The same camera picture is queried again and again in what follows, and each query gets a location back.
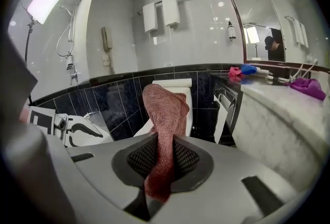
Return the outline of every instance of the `wall-mounted telephone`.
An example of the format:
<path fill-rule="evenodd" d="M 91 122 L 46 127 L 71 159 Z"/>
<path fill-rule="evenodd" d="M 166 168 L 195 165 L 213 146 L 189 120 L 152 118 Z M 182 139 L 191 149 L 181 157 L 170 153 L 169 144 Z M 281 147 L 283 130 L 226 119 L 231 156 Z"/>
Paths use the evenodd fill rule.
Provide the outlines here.
<path fill-rule="evenodd" d="M 103 27 L 103 28 L 101 28 L 101 34 L 102 34 L 102 41 L 103 41 L 103 49 L 109 57 L 110 74 L 114 74 L 113 60 L 112 60 L 112 35 L 111 35 L 111 31 L 108 27 Z"/>

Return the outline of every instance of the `person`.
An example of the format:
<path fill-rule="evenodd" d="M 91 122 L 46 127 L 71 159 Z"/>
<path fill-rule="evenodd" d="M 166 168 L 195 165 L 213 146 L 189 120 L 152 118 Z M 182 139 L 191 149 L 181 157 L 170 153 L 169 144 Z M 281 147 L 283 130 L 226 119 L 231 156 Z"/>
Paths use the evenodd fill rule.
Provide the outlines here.
<path fill-rule="evenodd" d="M 268 51 L 269 61 L 285 61 L 283 44 L 276 43 L 273 37 L 265 38 L 265 49 Z"/>

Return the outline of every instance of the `black shirt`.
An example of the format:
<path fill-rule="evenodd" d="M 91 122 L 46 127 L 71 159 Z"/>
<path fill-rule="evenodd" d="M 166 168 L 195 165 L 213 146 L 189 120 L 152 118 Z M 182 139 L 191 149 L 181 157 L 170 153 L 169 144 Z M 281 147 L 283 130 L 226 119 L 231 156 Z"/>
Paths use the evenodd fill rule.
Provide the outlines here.
<path fill-rule="evenodd" d="M 268 50 L 268 60 L 269 61 L 285 61 L 283 44 L 278 45 L 277 49 L 274 51 Z"/>

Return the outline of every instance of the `black cap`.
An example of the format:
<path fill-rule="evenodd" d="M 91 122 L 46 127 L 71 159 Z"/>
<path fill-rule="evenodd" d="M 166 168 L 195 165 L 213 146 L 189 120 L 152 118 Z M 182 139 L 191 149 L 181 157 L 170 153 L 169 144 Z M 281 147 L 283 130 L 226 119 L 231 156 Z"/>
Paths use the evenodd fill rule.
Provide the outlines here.
<path fill-rule="evenodd" d="M 266 44 L 265 49 L 269 50 L 272 47 L 273 42 L 274 42 L 274 38 L 271 36 L 267 36 L 265 38 L 265 44 Z"/>

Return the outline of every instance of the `soap dispenser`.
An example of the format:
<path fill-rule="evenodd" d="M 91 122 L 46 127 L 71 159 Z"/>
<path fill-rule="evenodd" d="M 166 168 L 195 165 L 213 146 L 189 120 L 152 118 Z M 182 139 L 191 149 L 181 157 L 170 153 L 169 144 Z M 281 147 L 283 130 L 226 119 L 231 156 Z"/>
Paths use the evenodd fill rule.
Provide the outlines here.
<path fill-rule="evenodd" d="M 228 35 L 229 35 L 229 40 L 236 39 L 235 28 L 230 21 L 228 23 Z"/>

